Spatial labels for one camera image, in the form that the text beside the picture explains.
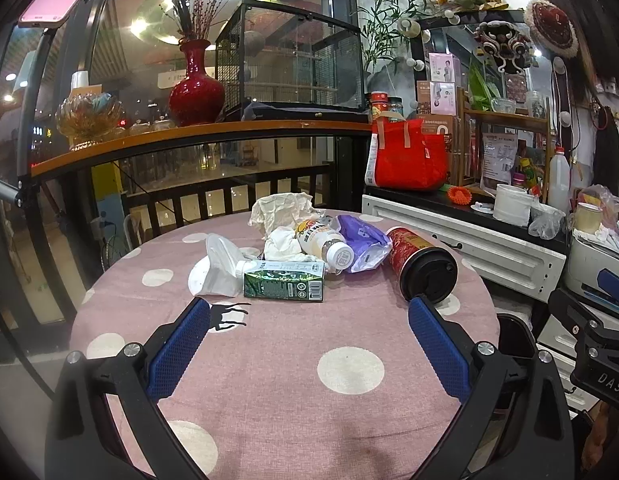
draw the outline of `blue gripper pad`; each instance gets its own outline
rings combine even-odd
[[[465,403],[471,392],[465,358],[420,298],[409,302],[408,318],[412,332],[447,394]]]
[[[210,306],[199,299],[150,364],[146,390],[150,399],[156,402],[174,393],[209,327]]]
[[[603,269],[598,273],[596,281],[602,290],[619,302],[619,276],[609,269]]]

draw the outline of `green carton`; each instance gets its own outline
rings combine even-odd
[[[323,262],[257,261],[246,270],[243,292],[247,298],[323,301]]]

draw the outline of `drawer handle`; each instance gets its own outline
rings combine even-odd
[[[432,235],[432,238],[436,238],[438,240],[438,236],[436,235]],[[445,245],[447,245],[448,247],[451,247],[452,249],[462,249],[463,248],[463,244],[461,244],[460,242],[458,242],[456,245],[452,245],[447,243],[444,240],[439,240],[440,242],[443,242]]]

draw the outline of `glass terrarium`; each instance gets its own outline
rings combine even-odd
[[[216,41],[226,120],[254,102],[275,108],[361,110],[360,31],[272,2],[243,0]]]

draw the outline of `decorative mask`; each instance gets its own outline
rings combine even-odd
[[[578,40],[572,22],[554,4],[532,0],[525,9],[525,23],[534,43],[563,57],[574,57],[578,53]]]
[[[531,66],[529,38],[509,22],[482,22],[474,32],[474,39],[486,54],[494,56],[499,72],[525,74]]]

